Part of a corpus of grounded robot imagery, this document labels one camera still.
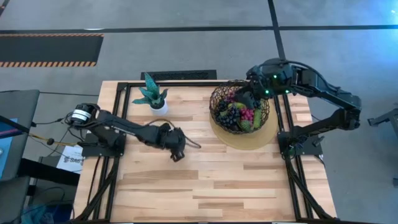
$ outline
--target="wire fruit basket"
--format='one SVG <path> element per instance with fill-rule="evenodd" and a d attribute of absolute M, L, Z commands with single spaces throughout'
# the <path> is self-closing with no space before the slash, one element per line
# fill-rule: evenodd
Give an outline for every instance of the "wire fruit basket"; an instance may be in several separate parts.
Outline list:
<path fill-rule="evenodd" d="M 248 85 L 244 80 L 231 80 L 218 86 L 211 94 L 211 118 L 231 134 L 253 133 L 261 129 L 268 119 L 268 100 L 255 99 L 251 93 L 247 93 L 246 99 L 250 100 L 242 102 L 242 98 L 235 95 Z"/>

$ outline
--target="white paper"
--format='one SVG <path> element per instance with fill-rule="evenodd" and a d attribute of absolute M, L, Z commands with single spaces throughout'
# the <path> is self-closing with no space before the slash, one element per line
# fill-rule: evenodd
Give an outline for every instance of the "white paper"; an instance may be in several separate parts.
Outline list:
<path fill-rule="evenodd" d="M 80 146 L 65 146 L 57 168 L 80 174 L 83 169 L 82 150 L 83 148 Z"/>

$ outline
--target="hazard stripe tape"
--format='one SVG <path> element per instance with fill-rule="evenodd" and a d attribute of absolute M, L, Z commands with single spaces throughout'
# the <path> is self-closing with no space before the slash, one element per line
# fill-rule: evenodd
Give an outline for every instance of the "hazard stripe tape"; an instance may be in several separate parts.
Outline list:
<path fill-rule="evenodd" d="M 0 62 L 1 68 L 24 67 L 94 67 L 96 62 Z"/>
<path fill-rule="evenodd" d="M 0 37 L 104 37 L 104 34 L 0 34 Z"/>

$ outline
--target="snake plant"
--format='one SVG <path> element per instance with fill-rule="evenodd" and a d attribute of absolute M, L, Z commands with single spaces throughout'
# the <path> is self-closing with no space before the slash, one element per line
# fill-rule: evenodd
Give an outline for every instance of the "snake plant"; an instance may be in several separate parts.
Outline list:
<path fill-rule="evenodd" d="M 160 94 L 160 86 L 156 85 L 154 79 L 148 73 L 145 73 L 144 75 L 147 89 L 144 89 L 143 87 L 139 88 L 144 97 L 141 99 L 135 99 L 132 103 L 149 104 L 153 109 L 160 109 L 164 105 L 164 99 L 167 96 L 168 89 L 163 90 L 162 94 Z"/>

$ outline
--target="white pot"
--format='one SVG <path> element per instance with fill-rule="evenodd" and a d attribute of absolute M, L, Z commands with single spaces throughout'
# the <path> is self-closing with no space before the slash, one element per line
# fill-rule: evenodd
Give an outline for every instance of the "white pot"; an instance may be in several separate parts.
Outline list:
<path fill-rule="evenodd" d="M 167 110 L 169 109 L 169 107 L 167 106 L 167 101 L 166 99 L 164 99 L 164 105 L 162 108 L 159 109 L 153 109 L 152 107 L 150 107 L 150 110 L 152 110 L 152 113 L 155 116 L 163 116 L 167 113 Z"/>

